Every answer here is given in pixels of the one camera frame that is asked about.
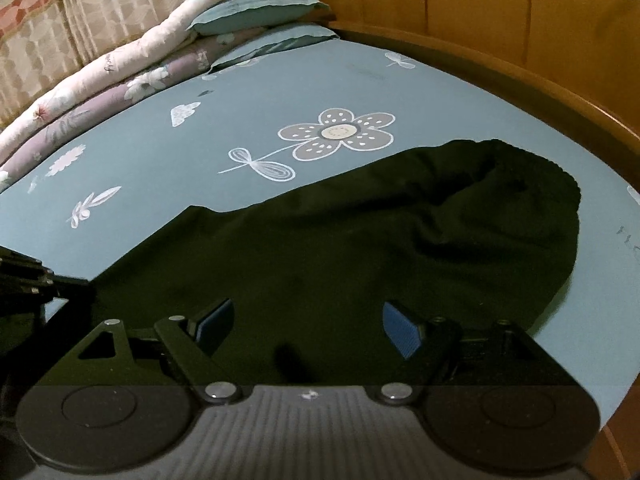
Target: circular pad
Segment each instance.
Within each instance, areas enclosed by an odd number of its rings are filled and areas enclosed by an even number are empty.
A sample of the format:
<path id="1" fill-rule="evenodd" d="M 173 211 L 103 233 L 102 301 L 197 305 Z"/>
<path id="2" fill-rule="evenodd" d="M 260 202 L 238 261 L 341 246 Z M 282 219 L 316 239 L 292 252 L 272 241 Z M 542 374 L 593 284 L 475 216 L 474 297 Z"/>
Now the circular pad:
<path id="1" fill-rule="evenodd" d="M 88 386 L 69 395 L 62 413 L 85 428 L 105 428 L 125 420 L 136 409 L 136 397 L 120 386 Z"/>
<path id="2" fill-rule="evenodd" d="M 567 466 L 590 445 L 598 407 L 580 386 L 434 386 L 424 415 L 436 442 L 502 475 Z"/>
<path id="3" fill-rule="evenodd" d="M 193 418 L 177 384 L 34 386 L 22 398 L 16 425 L 44 463 L 76 474 L 104 474 L 141 465 L 180 439 Z"/>

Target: white leaf print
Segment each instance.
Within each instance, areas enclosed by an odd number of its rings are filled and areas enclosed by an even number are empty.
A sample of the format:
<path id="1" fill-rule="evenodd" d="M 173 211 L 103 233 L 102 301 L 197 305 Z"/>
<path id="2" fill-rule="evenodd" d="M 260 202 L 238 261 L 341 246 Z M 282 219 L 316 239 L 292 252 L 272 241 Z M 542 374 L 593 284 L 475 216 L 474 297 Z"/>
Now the white leaf print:
<path id="1" fill-rule="evenodd" d="M 38 185 L 38 177 L 34 176 L 33 180 L 31 181 L 31 183 L 29 184 L 29 189 L 27 190 L 28 194 L 33 193 L 33 190 L 36 189 L 36 186 Z"/>
<path id="2" fill-rule="evenodd" d="M 77 229 L 81 221 L 86 220 L 91 216 L 90 207 L 105 203 L 113 195 L 115 195 L 122 186 L 111 187 L 107 191 L 103 191 L 98 196 L 95 193 L 91 193 L 83 202 L 78 202 L 71 212 L 71 218 L 67 219 L 67 222 L 71 222 L 72 229 Z"/>
<path id="3" fill-rule="evenodd" d="M 631 198 L 633 198 L 636 202 L 638 202 L 638 205 L 640 205 L 640 193 L 638 193 L 631 186 L 628 186 L 626 190 L 629 192 L 629 195 L 631 195 Z"/>
<path id="4" fill-rule="evenodd" d="M 391 66 L 393 64 L 398 64 L 402 68 L 415 68 L 413 63 L 408 63 L 402 60 L 402 56 L 397 52 L 385 52 L 385 57 L 393 61 L 393 63 L 388 64 L 387 66 Z"/>
<path id="5" fill-rule="evenodd" d="M 11 184 L 11 177 L 8 171 L 0 171 L 0 192 L 4 191 Z"/>
<path id="6" fill-rule="evenodd" d="M 107 200 L 110 199 L 113 195 L 115 195 L 121 187 L 122 186 L 112 187 L 111 189 L 108 189 L 107 191 L 100 193 L 100 195 L 98 195 L 93 200 L 91 200 L 89 207 L 95 207 L 104 202 L 107 202 Z"/>
<path id="7" fill-rule="evenodd" d="M 83 115 L 91 113 L 91 110 L 73 111 L 66 116 L 66 124 L 69 128 L 75 128 L 78 126 L 78 119 Z"/>
<path id="8" fill-rule="evenodd" d="M 56 162 L 54 162 L 52 166 L 49 167 L 49 171 L 45 176 L 53 176 L 59 171 L 64 170 L 73 161 L 78 160 L 78 157 L 82 154 L 82 152 L 84 152 L 85 148 L 86 146 L 84 144 L 80 144 L 80 146 L 76 146 L 66 152 Z"/>
<path id="9" fill-rule="evenodd" d="M 247 59 L 246 61 L 241 61 L 237 66 L 251 66 L 260 62 L 260 57 L 252 57 L 251 59 Z"/>
<path id="10" fill-rule="evenodd" d="M 49 107 L 65 107 L 69 108 L 70 105 L 75 102 L 76 96 L 71 88 L 66 86 L 59 86 L 54 90 L 53 97 L 51 102 L 49 102 Z"/>
<path id="11" fill-rule="evenodd" d="M 89 195 L 87 198 L 84 199 L 84 202 L 82 202 L 80 209 L 84 209 L 87 207 L 88 203 L 91 202 L 91 200 L 94 199 L 94 193 L 91 193 L 91 195 Z"/>
<path id="12" fill-rule="evenodd" d="M 231 43 L 233 40 L 235 40 L 235 36 L 232 32 L 228 33 L 228 34 L 220 34 L 217 38 L 216 38 L 216 43 L 220 44 L 220 45 L 228 45 L 229 43 Z"/>
<path id="13" fill-rule="evenodd" d="M 228 171 L 236 170 L 237 168 L 242 168 L 243 166 L 249 166 L 255 173 L 267 178 L 269 180 L 273 180 L 274 182 L 288 182 L 296 177 L 296 172 L 292 167 L 287 166 L 286 164 L 281 164 L 279 162 L 271 162 L 269 160 L 263 160 L 268 156 L 275 155 L 280 150 L 276 150 L 275 152 L 269 153 L 268 155 L 262 156 L 257 160 L 253 160 L 251 158 L 251 153 L 246 148 L 233 148 L 229 151 L 229 158 L 235 162 L 240 162 L 242 166 L 236 166 L 231 168 L 231 170 L 223 170 L 219 171 L 220 173 L 227 173 Z"/>
<path id="14" fill-rule="evenodd" d="M 184 120 L 195 113 L 195 109 L 200 106 L 199 102 L 190 103 L 188 105 L 177 105 L 171 110 L 171 124 L 175 128 L 180 126 Z"/>
<path id="15" fill-rule="evenodd" d="M 169 71 L 164 66 L 139 74 L 127 83 L 124 98 L 132 104 L 142 101 L 145 97 L 155 94 L 157 90 L 164 90 L 166 85 L 161 80 L 167 77 Z"/>

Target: screw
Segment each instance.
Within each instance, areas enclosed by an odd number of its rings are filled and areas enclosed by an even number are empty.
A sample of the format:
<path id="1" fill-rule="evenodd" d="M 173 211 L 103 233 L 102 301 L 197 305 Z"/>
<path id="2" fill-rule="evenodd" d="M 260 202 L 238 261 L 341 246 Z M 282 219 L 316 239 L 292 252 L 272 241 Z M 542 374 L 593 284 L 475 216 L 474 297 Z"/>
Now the screw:
<path id="1" fill-rule="evenodd" d="M 404 383 L 389 383 L 382 386 L 380 390 L 382 395 L 391 400 L 402 400 L 411 396 L 414 389 L 408 384 Z"/>
<path id="2" fill-rule="evenodd" d="M 220 381 L 217 383 L 209 384 L 204 392 L 214 399 L 228 399 L 233 394 L 236 393 L 238 388 L 236 388 L 235 384 L 227 383 L 226 381 Z"/>

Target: wrinkled fabric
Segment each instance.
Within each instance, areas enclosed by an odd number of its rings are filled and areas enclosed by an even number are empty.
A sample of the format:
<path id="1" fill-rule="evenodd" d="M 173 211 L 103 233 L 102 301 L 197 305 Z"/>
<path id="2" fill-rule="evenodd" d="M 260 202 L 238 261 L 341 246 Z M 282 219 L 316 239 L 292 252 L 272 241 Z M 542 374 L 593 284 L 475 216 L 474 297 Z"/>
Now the wrinkled fabric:
<path id="1" fill-rule="evenodd" d="M 92 315 L 141 328 L 231 298 L 213 359 L 239 383 L 380 384 L 401 363 L 387 300 L 529 328 L 572 272 L 579 203 L 571 176 L 500 140 L 414 148 L 241 210 L 187 208 L 94 280 Z"/>

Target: pillow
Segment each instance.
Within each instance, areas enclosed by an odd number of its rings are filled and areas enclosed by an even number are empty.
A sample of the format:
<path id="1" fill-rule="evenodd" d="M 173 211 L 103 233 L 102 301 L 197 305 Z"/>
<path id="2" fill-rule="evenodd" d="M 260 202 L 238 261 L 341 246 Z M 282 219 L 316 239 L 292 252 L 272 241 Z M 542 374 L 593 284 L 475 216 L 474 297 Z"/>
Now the pillow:
<path id="1" fill-rule="evenodd" d="M 287 23 L 287 25 L 274 27 L 257 38 L 236 46 L 215 60 L 211 64 L 209 73 L 248 61 L 254 57 L 320 43 L 332 38 L 338 38 L 338 35 L 315 23 Z"/>
<path id="2" fill-rule="evenodd" d="M 301 18 L 314 9 L 329 9 L 319 0 L 224 0 L 193 20 L 202 36 L 227 34 L 246 28 L 273 27 Z"/>

